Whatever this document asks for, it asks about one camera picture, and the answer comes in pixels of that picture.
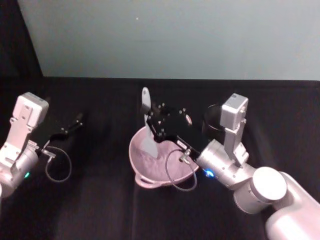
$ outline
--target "cylindrical joint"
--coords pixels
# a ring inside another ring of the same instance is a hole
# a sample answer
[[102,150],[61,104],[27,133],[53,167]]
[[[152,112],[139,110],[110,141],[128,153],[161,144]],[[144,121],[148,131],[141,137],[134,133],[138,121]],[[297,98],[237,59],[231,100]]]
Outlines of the cylindrical joint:
[[24,180],[26,173],[29,172],[37,162],[37,154],[27,147],[11,168],[2,170],[0,173],[0,184],[2,186],[3,198],[10,196],[16,190]]
[[256,214],[282,199],[287,192],[284,177],[271,167],[258,168],[252,178],[233,194],[236,205],[248,214]]
[[242,186],[256,170],[247,163],[242,167],[235,166],[235,162],[228,157],[224,146],[215,139],[207,145],[195,163],[205,171],[212,172],[220,183],[231,190]]

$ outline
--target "black tablecloth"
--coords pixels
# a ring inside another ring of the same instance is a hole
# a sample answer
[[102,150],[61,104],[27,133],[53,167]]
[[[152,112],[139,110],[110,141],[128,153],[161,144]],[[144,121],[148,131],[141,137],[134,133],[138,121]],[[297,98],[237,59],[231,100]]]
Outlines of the black tablecloth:
[[249,98],[243,143],[254,167],[292,175],[320,201],[320,84],[315,81],[161,80],[95,78],[4,78],[0,84],[0,139],[5,141],[18,95],[50,97],[49,111],[32,140],[84,113],[84,127],[57,146],[72,160],[62,184],[44,174],[44,159],[15,193],[2,200],[0,239],[193,240],[266,239],[268,211],[248,215],[232,192],[198,171],[196,190],[147,190],[135,184],[128,157],[134,133],[143,126],[141,90],[152,100],[185,107],[194,123],[207,106],[232,93]]

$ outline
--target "black cable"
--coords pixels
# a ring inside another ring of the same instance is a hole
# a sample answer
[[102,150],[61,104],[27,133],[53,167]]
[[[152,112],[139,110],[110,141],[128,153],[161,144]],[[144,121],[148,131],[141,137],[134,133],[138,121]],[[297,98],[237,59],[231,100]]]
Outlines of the black cable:
[[45,175],[48,177],[48,179],[50,181],[52,181],[54,183],[57,183],[57,184],[60,184],[60,183],[63,183],[65,181],[67,181],[70,178],[71,173],[72,173],[72,162],[71,162],[71,159],[70,159],[69,155],[64,150],[62,150],[61,148],[58,148],[58,147],[55,147],[55,146],[46,146],[46,148],[56,149],[56,150],[59,150],[62,153],[64,153],[66,158],[68,159],[68,163],[69,163],[69,167],[70,168],[69,168],[68,175],[64,179],[61,179],[61,180],[54,179],[53,177],[50,176],[50,174],[48,172],[49,164],[52,162],[52,158],[49,158],[48,162],[45,165]]
[[166,175],[168,176],[171,184],[172,184],[176,189],[178,189],[178,190],[180,190],[180,191],[183,191],[183,192],[190,192],[190,191],[194,190],[194,189],[197,187],[197,184],[198,184],[196,172],[193,170],[191,164],[188,164],[188,165],[189,165],[189,167],[190,167],[190,169],[191,169],[191,171],[192,171],[192,173],[193,173],[193,177],[194,177],[194,184],[193,184],[192,187],[190,187],[190,188],[182,188],[182,187],[179,187],[179,186],[177,186],[177,185],[175,184],[175,182],[174,182],[174,181],[172,180],[172,178],[170,177],[170,174],[169,174],[169,171],[168,171],[168,160],[169,160],[170,155],[171,155],[172,153],[176,152],[176,151],[179,151],[179,152],[182,152],[182,153],[183,153],[183,151],[182,151],[181,149],[174,149],[174,150],[172,150],[171,152],[169,152],[168,156],[167,156],[166,159],[165,159],[165,172],[166,172]]

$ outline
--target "metal screw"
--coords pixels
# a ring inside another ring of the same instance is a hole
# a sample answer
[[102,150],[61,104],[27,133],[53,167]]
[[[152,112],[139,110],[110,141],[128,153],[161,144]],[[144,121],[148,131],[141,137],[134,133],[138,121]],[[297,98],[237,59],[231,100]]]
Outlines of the metal screw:
[[240,110],[240,113],[245,113],[246,112],[246,107],[245,106],[243,106],[242,108],[241,108],[241,110]]

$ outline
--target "white spatula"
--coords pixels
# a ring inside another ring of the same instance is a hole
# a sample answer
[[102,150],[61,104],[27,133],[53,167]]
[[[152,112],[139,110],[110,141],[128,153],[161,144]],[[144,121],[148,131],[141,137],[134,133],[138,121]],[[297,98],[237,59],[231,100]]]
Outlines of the white spatula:
[[[142,89],[142,97],[141,97],[142,105],[144,105],[145,108],[151,109],[151,98],[150,93],[147,87],[144,87]],[[153,158],[158,158],[158,148],[157,143],[153,139],[153,134],[147,124],[148,116],[144,115],[144,124],[147,129],[147,135],[145,139],[142,141],[140,148],[141,150],[148,153]]]

